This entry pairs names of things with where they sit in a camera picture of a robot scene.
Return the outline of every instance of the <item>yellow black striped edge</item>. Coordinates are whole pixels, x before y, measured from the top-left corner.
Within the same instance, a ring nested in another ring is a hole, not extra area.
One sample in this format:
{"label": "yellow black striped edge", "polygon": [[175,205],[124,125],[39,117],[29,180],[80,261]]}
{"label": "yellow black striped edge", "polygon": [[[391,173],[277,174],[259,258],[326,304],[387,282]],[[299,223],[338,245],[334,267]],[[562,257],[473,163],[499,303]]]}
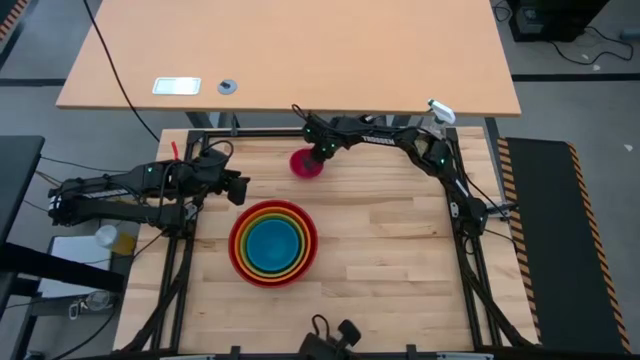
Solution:
{"label": "yellow black striped edge", "polygon": [[[510,202],[518,202],[518,193],[516,184],[513,179],[513,169],[511,168],[511,155],[509,153],[509,143],[507,139],[501,137],[498,142],[498,155],[500,159],[500,169],[502,171],[502,179],[504,186],[504,196]],[[540,325],[538,323],[538,314],[536,310],[535,295],[533,293],[533,285],[531,283],[531,274],[529,272],[529,258],[527,257],[527,246],[524,242],[524,232],[522,231],[522,221],[518,211],[511,211],[509,225],[511,227],[511,236],[515,243],[516,256],[518,258],[518,266],[520,267],[520,275],[524,290],[529,300],[529,309],[531,310],[531,318],[538,335],[538,341],[542,342],[540,336]]]}
{"label": "yellow black striped edge", "polygon": [[598,259],[600,260],[600,269],[602,270],[602,277],[607,286],[607,292],[609,293],[609,302],[611,303],[611,309],[613,310],[613,316],[618,323],[618,332],[620,333],[620,342],[622,347],[628,353],[631,353],[631,345],[629,344],[629,336],[627,335],[627,329],[624,327],[622,320],[622,313],[620,312],[620,306],[616,299],[616,291],[613,287],[613,280],[611,279],[611,273],[609,272],[609,265],[607,264],[607,257],[604,254],[604,247],[600,240],[600,232],[598,231],[598,225],[596,223],[593,210],[591,209],[591,200],[589,199],[589,193],[587,192],[587,186],[584,183],[582,177],[582,167],[580,166],[580,160],[578,158],[578,152],[573,144],[568,143],[569,152],[571,153],[571,159],[573,160],[573,167],[576,170],[576,180],[578,181],[578,187],[580,187],[580,193],[582,195],[582,204],[584,211],[589,218],[589,226],[591,227],[591,236],[593,237],[593,246],[596,248]]}
{"label": "yellow black striped edge", "polygon": [[18,23],[18,18],[27,8],[28,3],[28,0],[18,0],[18,2],[13,6],[13,9],[9,11],[7,17],[0,24],[0,41],[4,40],[4,38],[9,35],[11,28]]}

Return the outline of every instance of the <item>gray floor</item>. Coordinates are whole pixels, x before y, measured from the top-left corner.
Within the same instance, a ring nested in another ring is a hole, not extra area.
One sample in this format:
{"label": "gray floor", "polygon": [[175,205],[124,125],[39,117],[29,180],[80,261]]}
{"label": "gray floor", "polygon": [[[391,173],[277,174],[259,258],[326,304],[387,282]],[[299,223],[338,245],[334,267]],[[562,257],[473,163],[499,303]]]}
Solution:
{"label": "gray floor", "polygon": [[[91,2],[97,7],[99,2]],[[82,3],[40,0],[29,25],[0,71],[0,78],[62,78],[68,74],[89,25]],[[625,26],[640,26],[640,2],[612,0],[593,25],[615,37]],[[516,44],[507,23],[498,24],[503,46],[514,74],[640,72],[640,56],[632,62],[603,57],[600,70],[579,66],[559,58],[549,44]],[[567,56],[590,58],[601,49],[624,52],[621,46],[606,44],[586,35],[574,44],[562,45]],[[640,222],[636,220],[640,195],[640,83],[518,83],[522,106],[519,119],[500,119],[501,134],[568,140],[580,153],[582,168],[616,283],[625,323],[634,352],[640,352]],[[156,144],[126,111],[62,111],[55,107],[60,88],[0,88],[0,134],[39,134],[46,138],[43,154],[94,166],[128,169],[152,161]],[[151,128],[187,128],[183,113],[142,112]],[[300,125],[291,114],[240,114],[243,126]],[[479,125],[482,119],[463,119],[463,125]],[[629,152],[624,145],[634,146]],[[42,161],[39,169],[57,178],[95,176],[94,172]],[[45,206],[48,187],[34,178],[27,199]],[[125,225],[131,232],[133,224]],[[9,240],[45,250],[53,235],[88,234],[95,223],[74,228],[52,227],[39,210],[24,205]],[[11,304],[27,299],[12,298]],[[24,308],[7,310],[0,324],[0,357],[8,358],[15,327]],[[30,348],[55,356],[84,340],[105,321],[88,316],[76,321],[63,317],[41,318]],[[117,321],[89,345],[71,357],[105,354],[111,349]]]}

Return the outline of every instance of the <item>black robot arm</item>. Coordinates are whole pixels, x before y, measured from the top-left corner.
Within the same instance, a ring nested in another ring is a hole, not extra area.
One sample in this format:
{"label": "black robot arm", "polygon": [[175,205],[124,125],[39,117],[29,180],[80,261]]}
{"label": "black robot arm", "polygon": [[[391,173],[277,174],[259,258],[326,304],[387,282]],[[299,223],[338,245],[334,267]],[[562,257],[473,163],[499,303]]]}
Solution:
{"label": "black robot arm", "polygon": [[304,140],[313,144],[311,158],[324,163],[341,148],[350,149],[361,142],[402,149],[411,162],[427,175],[436,177],[452,194],[458,220],[468,236],[479,236],[487,222],[487,206],[463,186],[456,171],[456,161],[445,139],[417,127],[395,128],[379,126],[368,121],[369,116],[334,117],[330,122],[315,114],[304,114],[296,105],[293,110],[306,124]]}
{"label": "black robot arm", "polygon": [[[184,198],[193,197],[196,209],[209,193],[227,192],[232,203],[244,203],[249,178],[225,169],[228,160],[228,155],[207,149],[189,162],[158,161],[136,166],[124,174],[69,179],[49,190],[49,216],[54,225],[115,219],[148,223],[177,234],[189,218]],[[114,197],[126,195],[132,195],[136,203],[113,201]],[[159,206],[148,205],[148,198],[160,199]],[[163,205],[164,198],[177,201]]]}

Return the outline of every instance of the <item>white label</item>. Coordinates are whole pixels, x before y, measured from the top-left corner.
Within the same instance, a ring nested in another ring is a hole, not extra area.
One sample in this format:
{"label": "white label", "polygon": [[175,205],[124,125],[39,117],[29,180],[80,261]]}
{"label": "white label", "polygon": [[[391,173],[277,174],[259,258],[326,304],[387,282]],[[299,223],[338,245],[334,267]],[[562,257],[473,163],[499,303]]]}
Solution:
{"label": "white label", "polygon": [[464,186],[460,184],[460,180],[456,180],[456,185],[458,185],[458,187],[460,188],[460,191],[462,191],[465,197],[469,197],[469,193],[467,192],[467,189],[465,189]]}
{"label": "white label", "polygon": [[153,85],[155,95],[197,95],[200,78],[157,78]]}
{"label": "white label", "polygon": [[382,145],[395,145],[396,144],[393,141],[393,139],[377,138],[377,137],[373,137],[373,136],[363,136],[362,140],[364,140],[366,142],[369,142],[369,143],[382,144]]}

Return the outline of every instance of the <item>sticker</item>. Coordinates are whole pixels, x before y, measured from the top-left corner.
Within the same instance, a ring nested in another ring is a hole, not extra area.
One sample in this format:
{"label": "sticker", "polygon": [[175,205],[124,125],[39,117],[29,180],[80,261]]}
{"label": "sticker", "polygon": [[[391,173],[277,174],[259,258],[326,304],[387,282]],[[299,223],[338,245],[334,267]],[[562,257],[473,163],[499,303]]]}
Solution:
{"label": "sticker", "polygon": [[153,85],[155,95],[197,95],[200,78],[157,78]]}
{"label": "sticker", "polygon": [[469,197],[469,193],[467,192],[467,189],[465,189],[464,186],[462,186],[462,184],[458,179],[456,179],[456,185],[458,185],[458,188],[460,189],[460,191],[462,191],[465,197]]}

